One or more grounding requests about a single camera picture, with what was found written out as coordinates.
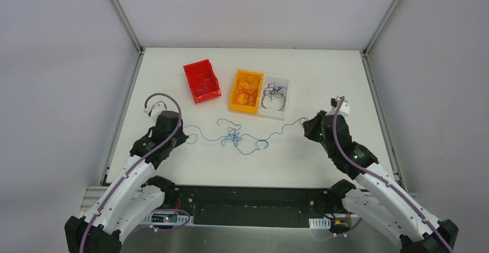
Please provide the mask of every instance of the red plastic container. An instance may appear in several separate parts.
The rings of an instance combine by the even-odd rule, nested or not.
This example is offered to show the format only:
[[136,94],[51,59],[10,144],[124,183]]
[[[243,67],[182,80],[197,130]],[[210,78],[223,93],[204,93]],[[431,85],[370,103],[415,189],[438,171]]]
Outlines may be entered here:
[[221,96],[219,82],[209,60],[183,66],[195,103]]

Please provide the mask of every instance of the white table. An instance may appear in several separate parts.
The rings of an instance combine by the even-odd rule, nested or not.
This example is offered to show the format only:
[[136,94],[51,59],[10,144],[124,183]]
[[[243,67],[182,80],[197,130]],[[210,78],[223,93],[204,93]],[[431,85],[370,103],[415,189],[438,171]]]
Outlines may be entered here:
[[[183,66],[209,59],[219,81],[222,96],[195,105]],[[237,69],[285,74],[292,83],[285,121],[230,112],[229,96]],[[381,128],[358,51],[269,50],[235,48],[147,48],[112,158],[107,182],[122,169],[134,141],[146,134],[153,121],[143,113],[143,103],[152,93],[174,97],[182,107],[183,124],[200,126],[208,137],[226,135],[227,125],[218,118],[242,124],[242,132],[258,138],[281,129],[299,117],[312,118],[319,110],[330,109],[331,97],[344,95],[351,106],[347,117],[353,140],[367,146],[392,176]],[[173,104],[163,97],[169,109]],[[186,128],[187,135],[196,133]],[[257,187],[329,187],[348,177],[338,171],[322,146],[303,136],[299,124],[285,128],[269,146],[244,156],[232,144],[221,146],[198,137],[171,153],[158,168],[159,175],[176,184]],[[254,142],[243,141],[249,151]]]

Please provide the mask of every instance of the white wall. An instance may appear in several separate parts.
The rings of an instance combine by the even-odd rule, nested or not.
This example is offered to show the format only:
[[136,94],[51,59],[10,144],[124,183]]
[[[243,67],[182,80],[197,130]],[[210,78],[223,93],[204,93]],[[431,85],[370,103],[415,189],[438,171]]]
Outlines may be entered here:
[[404,0],[371,53],[407,186],[487,252],[489,0]]
[[392,0],[120,0],[143,46],[365,48]]
[[136,52],[107,0],[0,2],[0,252],[66,252]]

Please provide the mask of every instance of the white container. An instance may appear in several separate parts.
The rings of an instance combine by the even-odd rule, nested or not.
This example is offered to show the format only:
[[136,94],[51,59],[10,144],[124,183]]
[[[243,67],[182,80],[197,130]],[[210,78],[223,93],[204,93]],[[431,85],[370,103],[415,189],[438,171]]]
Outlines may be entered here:
[[289,106],[291,82],[289,78],[280,75],[264,75],[257,114],[284,120]]

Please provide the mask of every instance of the yellow bin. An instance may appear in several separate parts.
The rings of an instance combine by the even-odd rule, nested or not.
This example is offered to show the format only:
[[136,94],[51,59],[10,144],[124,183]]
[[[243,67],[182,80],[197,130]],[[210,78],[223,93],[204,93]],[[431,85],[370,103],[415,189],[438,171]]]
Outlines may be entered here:
[[263,78],[263,73],[238,70],[231,90],[230,110],[258,113]]

